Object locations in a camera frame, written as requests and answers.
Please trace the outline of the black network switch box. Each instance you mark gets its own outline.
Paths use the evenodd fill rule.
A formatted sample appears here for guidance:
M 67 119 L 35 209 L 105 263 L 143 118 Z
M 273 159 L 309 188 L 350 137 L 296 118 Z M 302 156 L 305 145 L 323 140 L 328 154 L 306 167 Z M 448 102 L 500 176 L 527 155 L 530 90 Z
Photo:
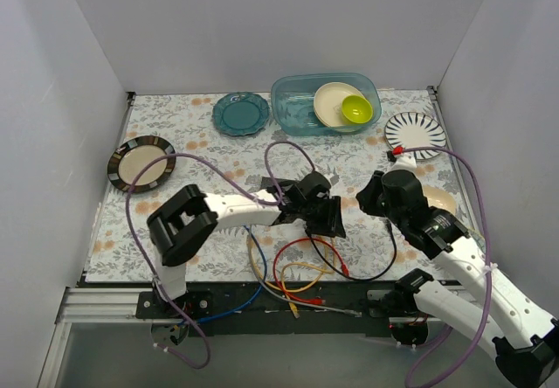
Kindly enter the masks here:
M 297 184 L 298 181 L 296 180 L 291 180 L 291 179 L 284 179 L 284 178 L 275 178 L 272 179 L 271 177 L 261 177 L 261 182 L 260 182 L 260 189 L 261 190 L 268 190 L 271 192 L 276 192 L 277 191 L 277 187 L 280 187 L 280 189 L 285 192 L 287 191 L 290 187 L 292 187 L 294 184 Z

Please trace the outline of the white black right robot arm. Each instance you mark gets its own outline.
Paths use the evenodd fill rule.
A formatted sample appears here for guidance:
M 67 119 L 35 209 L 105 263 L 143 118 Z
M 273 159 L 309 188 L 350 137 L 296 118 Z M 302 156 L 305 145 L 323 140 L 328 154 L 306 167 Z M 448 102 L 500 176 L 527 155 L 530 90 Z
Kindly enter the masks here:
M 449 211 L 429 205 L 412 172 L 377 171 L 356 199 L 364 213 L 388 219 L 475 300 L 465 301 L 416 268 L 394 286 L 402 314 L 425 312 L 478 341 L 516 387 L 539 387 L 557 371 L 557 319 L 523 294 L 496 264 L 486 263 L 488 251 Z

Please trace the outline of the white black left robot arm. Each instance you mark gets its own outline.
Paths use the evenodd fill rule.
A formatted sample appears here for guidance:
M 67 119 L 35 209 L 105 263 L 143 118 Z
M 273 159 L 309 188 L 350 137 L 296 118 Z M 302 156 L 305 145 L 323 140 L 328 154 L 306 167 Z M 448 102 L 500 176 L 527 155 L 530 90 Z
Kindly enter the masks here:
M 276 226 L 300 219 L 312 234 L 344 238 L 342 200 L 330 194 L 330 181 L 311 172 L 300 181 L 271 177 L 248 195 L 218 195 L 189 184 L 162 204 L 147 220 L 157 249 L 155 306 L 168 318 L 186 306 L 186 263 L 213 232 L 243 225 Z

